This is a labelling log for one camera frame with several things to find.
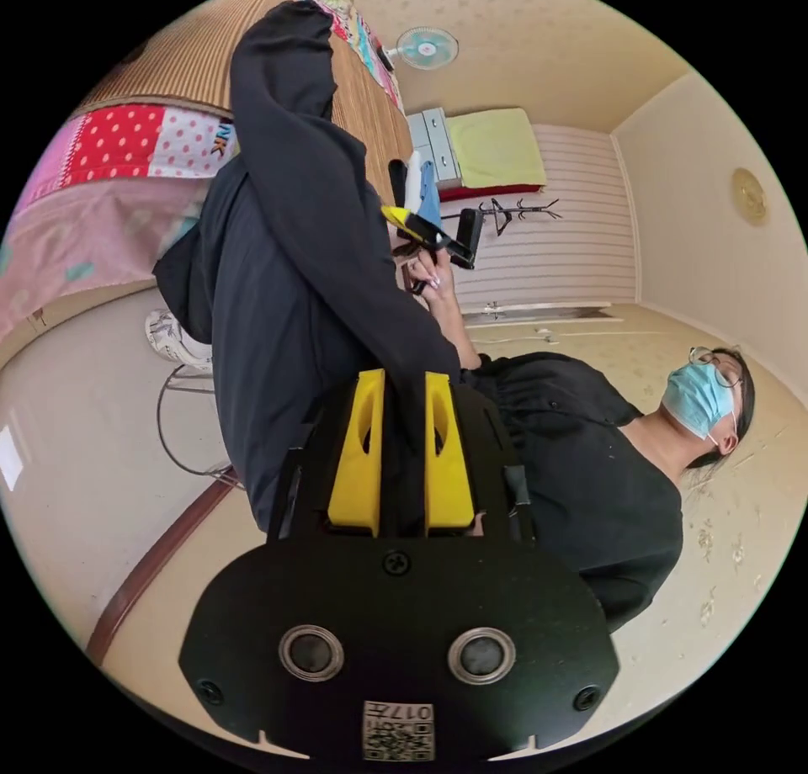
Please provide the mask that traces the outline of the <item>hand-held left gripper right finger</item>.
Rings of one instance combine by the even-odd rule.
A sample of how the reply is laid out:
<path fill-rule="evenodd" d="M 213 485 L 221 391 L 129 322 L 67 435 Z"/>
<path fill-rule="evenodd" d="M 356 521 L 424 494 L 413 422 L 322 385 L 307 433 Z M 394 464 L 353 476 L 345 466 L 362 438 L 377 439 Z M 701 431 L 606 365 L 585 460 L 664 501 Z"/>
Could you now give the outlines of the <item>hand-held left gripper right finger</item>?
<path fill-rule="evenodd" d="M 475 507 L 449 377 L 425 374 L 426 529 L 467 529 Z"/>

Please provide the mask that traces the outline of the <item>person's right hand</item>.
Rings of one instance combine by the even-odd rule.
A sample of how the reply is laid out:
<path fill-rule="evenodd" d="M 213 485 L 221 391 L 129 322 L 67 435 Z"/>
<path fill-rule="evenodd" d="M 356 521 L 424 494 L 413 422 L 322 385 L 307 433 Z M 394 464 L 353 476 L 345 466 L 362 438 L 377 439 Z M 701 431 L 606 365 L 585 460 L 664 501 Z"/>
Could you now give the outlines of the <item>person's right hand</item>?
<path fill-rule="evenodd" d="M 450 256 L 445 250 L 421 250 L 403 265 L 408 290 L 419 298 L 433 315 L 452 309 L 457 300 Z"/>

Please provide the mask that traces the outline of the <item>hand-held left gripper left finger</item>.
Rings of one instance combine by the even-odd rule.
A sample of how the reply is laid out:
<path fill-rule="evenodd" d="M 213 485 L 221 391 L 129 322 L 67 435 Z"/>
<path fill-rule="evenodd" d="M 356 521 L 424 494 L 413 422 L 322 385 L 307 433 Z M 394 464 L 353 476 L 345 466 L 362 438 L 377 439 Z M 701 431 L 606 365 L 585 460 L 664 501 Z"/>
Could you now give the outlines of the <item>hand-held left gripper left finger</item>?
<path fill-rule="evenodd" d="M 385 371 L 360 373 L 327 508 L 334 527 L 380 525 L 384 405 Z"/>

